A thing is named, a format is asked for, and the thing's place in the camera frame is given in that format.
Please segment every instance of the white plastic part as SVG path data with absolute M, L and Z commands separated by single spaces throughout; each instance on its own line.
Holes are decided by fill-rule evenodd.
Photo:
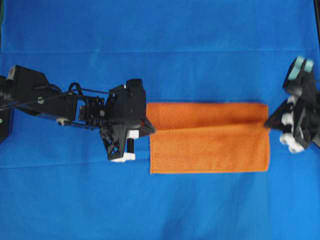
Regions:
M 287 104 L 293 103 L 293 105 L 296 105 L 298 98 L 296 96 L 291 95 L 288 100 L 286 101 Z
M 139 130 L 129 130 L 126 135 L 126 138 L 127 139 L 138 139 L 139 138 Z M 126 161 L 131 161 L 131 160 L 136 160 L 136 154 L 130 153 L 130 152 L 125 152 L 123 154 L 123 157 L 113 159 L 113 160 L 111 160 L 111 162 L 124 163 Z
M 290 113 L 284 113 L 282 114 L 282 118 L 281 118 L 281 123 L 283 125 L 294 125 L 294 112 L 290 112 Z
M 129 130 L 126 135 L 127 139 L 138 139 L 139 138 L 139 130 Z
M 14 77 L 15 77 L 15 72 L 16 72 L 16 65 L 14 65 L 9 73 L 8 73 L 8 77 L 6 79 L 10 79 L 10 80 L 14 80 Z
M 111 160 L 111 162 L 114 162 L 114 163 L 124 163 L 124 162 L 129 161 L 129 160 L 136 160 L 136 154 L 134 154 L 134 153 L 129 153 L 129 152 L 125 152 L 125 153 L 123 154 L 123 157 L 113 159 L 113 160 Z
M 296 154 L 296 153 L 300 153 L 302 152 L 304 149 L 303 146 L 300 145 L 300 143 L 298 143 L 294 136 L 292 135 L 292 133 L 284 133 L 280 136 L 280 142 L 283 145 L 288 145 L 289 151 L 292 154 Z
M 55 120 L 58 124 L 60 124 L 61 126 L 64 126 L 65 125 L 65 121 L 69 121 L 69 119 L 65 118 L 65 117 L 58 117 L 56 120 Z

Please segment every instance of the wire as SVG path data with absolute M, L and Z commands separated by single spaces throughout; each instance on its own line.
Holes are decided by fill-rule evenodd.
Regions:
M 40 86 L 40 87 L 37 87 L 36 89 L 39 90 L 39 89 L 44 89 L 44 88 L 47 88 L 47 87 L 53 87 L 53 84 L 50 84 L 50 86 L 46 85 L 46 86 Z M 91 90 L 91 89 L 87 89 L 87 88 L 81 88 L 80 85 L 76 86 L 77 88 L 76 89 L 69 89 L 68 91 L 65 91 L 65 92 L 62 92 L 58 95 L 55 95 L 55 96 L 48 96 L 48 97 L 44 97 L 44 98 L 41 98 L 41 99 L 37 99 L 37 100 L 32 100 L 32 101 L 25 101 L 25 102 L 19 102 L 19 103 L 15 103 L 15 104 L 12 104 L 12 105 L 7 105 L 5 107 L 0 107 L 0 112 L 1 111 L 4 111 L 4 110 L 8 110 L 8 109 L 11 109 L 11 108 L 16 108 L 16 107 L 19 107 L 21 105 L 27 105 L 27 104 L 35 104 L 37 103 L 38 101 L 45 101 L 45 100 L 50 100 L 50 99 L 56 99 L 56 98 L 60 98 L 62 96 L 65 96 L 67 94 L 70 94 L 72 92 L 76 92 L 78 91 L 78 93 L 81 93 L 79 95 L 77 95 L 77 97 L 81 97 L 81 98 L 85 98 L 86 96 L 84 96 L 82 94 L 81 91 L 86 91 L 86 92 L 92 92 L 92 93 L 100 93 L 100 94 L 110 94 L 110 92 L 107 92 L 107 91 L 97 91 L 97 90 Z
M 86 92 L 98 93 L 98 94 L 110 94 L 111 93 L 109 91 L 97 91 L 97 90 L 91 90 L 91 89 L 87 89 L 87 88 L 81 88 L 81 90 L 86 91 Z
M 7 110 L 7 109 L 15 108 L 15 107 L 18 107 L 18 106 L 21 106 L 21 105 L 35 104 L 35 103 L 37 103 L 38 101 L 56 99 L 56 98 L 62 97 L 62 96 L 64 96 L 64 95 L 67 95 L 67 94 L 69 94 L 69 93 L 71 93 L 71 92 L 74 92 L 74 91 L 76 91 L 76 89 L 70 90 L 70 91 L 65 91 L 65 92 L 63 92 L 63 93 L 61 93 L 61 94 L 58 94 L 58 95 L 55 95 L 55 96 L 48 96 L 48 97 L 44 97 L 44 98 L 37 99 L 37 100 L 25 101 L 25 102 L 15 103 L 15 104 L 12 104 L 12 105 L 7 105 L 7 106 L 5 106 L 5 107 L 0 107 L 0 111 L 4 111 L 4 110 Z

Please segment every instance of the orange towel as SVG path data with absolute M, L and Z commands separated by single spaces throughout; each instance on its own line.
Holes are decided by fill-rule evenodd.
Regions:
M 149 103 L 150 172 L 261 172 L 269 165 L 268 107 L 258 103 Z

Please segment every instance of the blue cloth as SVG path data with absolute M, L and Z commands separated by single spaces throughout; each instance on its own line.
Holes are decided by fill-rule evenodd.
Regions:
M 318 79 L 312 1 L 4 1 L 0 74 L 18 64 L 63 90 L 142 78 L 149 102 L 273 112 L 298 55 Z M 16 110 L 0 145 L 0 239 L 319 239 L 320 150 L 293 155 L 279 136 L 265 173 L 150 175 L 147 137 L 136 161 L 107 162 L 97 131 Z

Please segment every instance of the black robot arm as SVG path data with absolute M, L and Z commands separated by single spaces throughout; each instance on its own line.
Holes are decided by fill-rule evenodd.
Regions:
M 83 92 L 108 94 L 108 98 L 105 101 Z M 78 101 L 83 105 L 76 121 Z M 62 92 L 43 73 L 16 65 L 7 78 L 0 77 L 0 143 L 10 135 L 12 108 L 55 120 L 61 126 L 100 129 L 107 157 L 115 162 L 134 160 L 134 139 L 156 132 L 146 116 L 141 79 L 128 80 L 109 92 L 81 88 L 73 82 L 68 91 Z

